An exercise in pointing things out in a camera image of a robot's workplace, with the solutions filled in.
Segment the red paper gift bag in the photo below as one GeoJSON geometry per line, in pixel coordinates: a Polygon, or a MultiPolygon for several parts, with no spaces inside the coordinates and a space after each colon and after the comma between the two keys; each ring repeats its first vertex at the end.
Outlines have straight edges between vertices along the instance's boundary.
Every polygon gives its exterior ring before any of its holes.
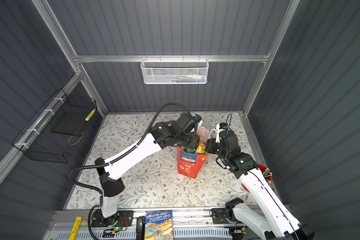
{"type": "MultiPolygon", "coordinates": [[[[205,127],[198,127],[197,133],[200,137],[200,142],[203,142],[207,145],[207,140],[210,137],[210,131],[205,127]]],[[[185,177],[196,179],[203,165],[205,164],[209,153],[205,155],[188,154],[181,150],[181,148],[177,149],[177,172],[180,175],[185,177]]]]}

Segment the green spring tea candy bag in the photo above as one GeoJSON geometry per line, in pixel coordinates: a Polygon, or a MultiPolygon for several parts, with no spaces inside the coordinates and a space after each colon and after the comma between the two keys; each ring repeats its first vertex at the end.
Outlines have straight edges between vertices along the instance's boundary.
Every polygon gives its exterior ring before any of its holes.
{"type": "Polygon", "coordinates": [[[195,150],[190,149],[190,148],[188,148],[186,146],[181,146],[181,150],[188,153],[188,154],[194,154],[195,153],[195,150]]]}

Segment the orange fruits candy bag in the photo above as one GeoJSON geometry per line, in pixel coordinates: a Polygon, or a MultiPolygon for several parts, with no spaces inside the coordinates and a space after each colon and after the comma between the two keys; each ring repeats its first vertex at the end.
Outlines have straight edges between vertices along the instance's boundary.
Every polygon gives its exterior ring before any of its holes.
{"type": "Polygon", "coordinates": [[[196,149],[196,153],[198,155],[205,155],[207,154],[207,145],[203,142],[199,142],[197,149],[196,149]]]}

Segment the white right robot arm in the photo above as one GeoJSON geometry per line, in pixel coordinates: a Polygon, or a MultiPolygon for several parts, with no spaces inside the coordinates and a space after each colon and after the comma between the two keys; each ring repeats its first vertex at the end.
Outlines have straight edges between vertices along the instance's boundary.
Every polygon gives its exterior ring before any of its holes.
{"type": "Polygon", "coordinates": [[[281,202],[251,155],[241,151],[237,135],[227,129],[217,130],[215,138],[208,139],[207,152],[221,160],[219,166],[233,173],[250,191],[263,215],[235,198],[226,203],[230,222],[242,222],[262,240],[312,240],[315,233],[309,230],[281,202]]]}

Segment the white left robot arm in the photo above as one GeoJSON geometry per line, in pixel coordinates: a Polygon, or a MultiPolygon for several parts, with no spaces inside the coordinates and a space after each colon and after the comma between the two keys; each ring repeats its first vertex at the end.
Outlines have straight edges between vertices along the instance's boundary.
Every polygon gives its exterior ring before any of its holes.
{"type": "Polygon", "coordinates": [[[158,122],[148,127],[144,138],[108,159],[98,158],[95,164],[106,164],[97,169],[102,193],[100,210],[104,218],[117,214],[118,195],[124,191],[122,176],[136,164],[166,147],[190,146],[199,143],[198,128],[203,119],[200,115],[182,113],[177,120],[158,122]]]}

